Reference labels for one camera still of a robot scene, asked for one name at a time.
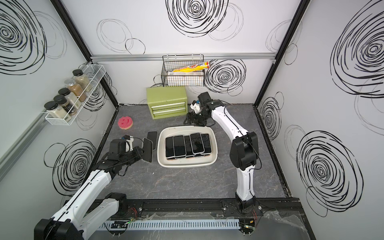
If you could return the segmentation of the white plastic storage box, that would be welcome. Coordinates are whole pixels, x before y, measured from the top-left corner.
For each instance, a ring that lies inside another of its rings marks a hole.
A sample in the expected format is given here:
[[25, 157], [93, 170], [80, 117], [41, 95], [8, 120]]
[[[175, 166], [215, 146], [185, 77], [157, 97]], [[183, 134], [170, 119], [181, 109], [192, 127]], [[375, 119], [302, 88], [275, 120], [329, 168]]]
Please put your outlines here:
[[161, 131], [158, 163], [165, 168], [197, 168], [212, 165], [218, 158], [214, 131], [209, 127], [178, 126]]

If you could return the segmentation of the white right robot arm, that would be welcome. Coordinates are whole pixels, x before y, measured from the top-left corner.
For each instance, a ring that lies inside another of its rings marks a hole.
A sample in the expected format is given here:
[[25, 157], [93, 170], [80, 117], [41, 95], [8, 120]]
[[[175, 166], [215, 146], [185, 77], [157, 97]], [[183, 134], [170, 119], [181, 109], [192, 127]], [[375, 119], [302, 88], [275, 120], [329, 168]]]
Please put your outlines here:
[[248, 212], [257, 205], [254, 191], [254, 171], [260, 159], [257, 134], [242, 127], [229, 113], [228, 106], [221, 100], [212, 99], [208, 92], [199, 94], [190, 107], [192, 111], [187, 114], [187, 124], [202, 127], [212, 119], [232, 141], [230, 160], [237, 169], [237, 208], [240, 213]]

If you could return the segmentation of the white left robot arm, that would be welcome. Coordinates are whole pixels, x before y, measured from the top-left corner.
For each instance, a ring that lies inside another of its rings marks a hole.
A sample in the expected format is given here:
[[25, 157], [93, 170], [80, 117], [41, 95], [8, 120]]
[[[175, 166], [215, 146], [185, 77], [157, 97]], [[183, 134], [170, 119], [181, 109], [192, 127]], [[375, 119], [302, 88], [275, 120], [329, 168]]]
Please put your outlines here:
[[87, 240], [114, 215], [125, 216], [130, 208], [125, 194], [110, 193], [93, 210], [90, 207], [100, 192], [114, 179], [122, 167], [144, 160], [152, 161], [153, 142], [144, 139], [142, 147], [132, 147], [132, 137], [124, 136], [110, 144], [110, 150], [95, 165], [85, 183], [50, 219], [40, 220], [34, 229], [35, 240]]

